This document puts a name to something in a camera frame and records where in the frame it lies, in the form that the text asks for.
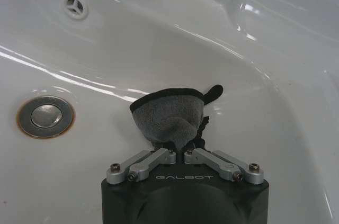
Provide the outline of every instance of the black cloth edge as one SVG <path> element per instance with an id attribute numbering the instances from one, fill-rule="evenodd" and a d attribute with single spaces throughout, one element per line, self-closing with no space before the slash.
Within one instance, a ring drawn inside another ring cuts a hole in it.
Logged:
<path id="1" fill-rule="evenodd" d="M 145 95 L 144 97 L 141 97 L 134 101 L 130 106 L 129 109 L 133 113 L 137 108 L 141 107 L 142 105 L 146 104 L 147 102 L 150 102 L 152 100 L 155 100 L 157 98 L 162 98 L 162 97 L 168 97 L 168 96 L 174 96 L 174 95 L 189 95 L 189 96 L 194 96 L 202 101 L 204 101 L 203 94 L 199 92 L 196 89 L 192 88 L 168 88 L 164 90 L 160 90 L 155 93 L 150 93 Z"/>

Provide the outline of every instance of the white sink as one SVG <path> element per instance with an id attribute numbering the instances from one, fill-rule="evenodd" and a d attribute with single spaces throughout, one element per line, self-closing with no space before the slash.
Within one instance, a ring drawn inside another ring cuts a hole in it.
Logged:
<path id="1" fill-rule="evenodd" d="M 0 0 L 0 223 L 102 223 L 107 167 L 151 149 L 131 102 L 214 84 L 203 137 L 262 166 L 269 223 L 337 223 L 339 0 L 63 1 Z M 75 110 L 57 138 L 16 124 L 41 95 Z"/>

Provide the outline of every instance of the bolt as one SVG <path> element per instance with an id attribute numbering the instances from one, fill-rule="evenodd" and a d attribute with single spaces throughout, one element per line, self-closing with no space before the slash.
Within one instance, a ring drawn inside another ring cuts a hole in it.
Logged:
<path id="1" fill-rule="evenodd" d="M 235 182 L 241 182 L 243 180 L 243 175 L 241 172 L 235 172 L 233 173 L 232 178 Z"/>
<path id="2" fill-rule="evenodd" d="M 249 171 L 251 172 L 259 172 L 260 166 L 257 163 L 249 164 Z"/>
<path id="3" fill-rule="evenodd" d="M 113 163 L 111 165 L 111 172 L 119 172 L 120 171 L 120 164 L 119 163 Z"/>
<path id="4" fill-rule="evenodd" d="M 127 180 L 130 182 L 134 182 L 138 178 L 138 174 L 136 172 L 131 172 L 127 176 Z"/>

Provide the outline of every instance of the metal linkage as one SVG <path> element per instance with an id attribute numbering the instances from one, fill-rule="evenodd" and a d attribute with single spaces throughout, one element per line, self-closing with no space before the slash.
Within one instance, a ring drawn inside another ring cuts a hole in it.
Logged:
<path id="1" fill-rule="evenodd" d="M 262 184 L 264 182 L 264 170 L 260 169 L 258 164 L 247 164 L 241 160 L 238 160 L 237 158 L 223 153 L 222 151 L 214 151 L 212 154 L 226 162 L 237 165 L 242 171 L 245 181 L 252 184 Z"/>
<path id="2" fill-rule="evenodd" d="M 127 179 L 131 182 L 139 182 L 145 180 L 156 166 L 159 164 L 174 164 L 176 154 L 165 148 L 160 148 L 148 158 L 139 163 L 130 166 Z"/>
<path id="3" fill-rule="evenodd" d="M 189 149 L 184 157 L 185 163 L 206 164 L 218 172 L 221 178 L 228 181 L 239 182 L 243 178 L 252 184 L 261 184 L 264 181 L 264 172 L 258 164 L 248 165 L 222 151 L 210 153 L 201 148 Z"/>
<path id="4" fill-rule="evenodd" d="M 149 172 L 159 164 L 174 164 L 176 153 L 160 148 L 156 152 L 141 151 L 124 163 L 113 163 L 106 171 L 106 180 L 109 184 L 119 184 L 125 180 L 142 181 L 148 178 Z"/>
<path id="5" fill-rule="evenodd" d="M 106 180 L 109 184 L 119 184 L 126 180 L 129 168 L 134 163 L 140 162 L 150 156 L 150 151 L 141 151 L 133 157 L 129 158 L 122 164 L 114 163 L 106 171 Z"/>

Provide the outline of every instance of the gray cloth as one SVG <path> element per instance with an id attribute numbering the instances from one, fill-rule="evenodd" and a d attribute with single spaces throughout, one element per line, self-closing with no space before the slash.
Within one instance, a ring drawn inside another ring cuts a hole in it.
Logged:
<path id="1" fill-rule="evenodd" d="M 151 100 L 132 112 L 142 134 L 153 145 L 174 142 L 183 148 L 196 135 L 203 119 L 204 101 L 191 95 L 173 95 Z"/>

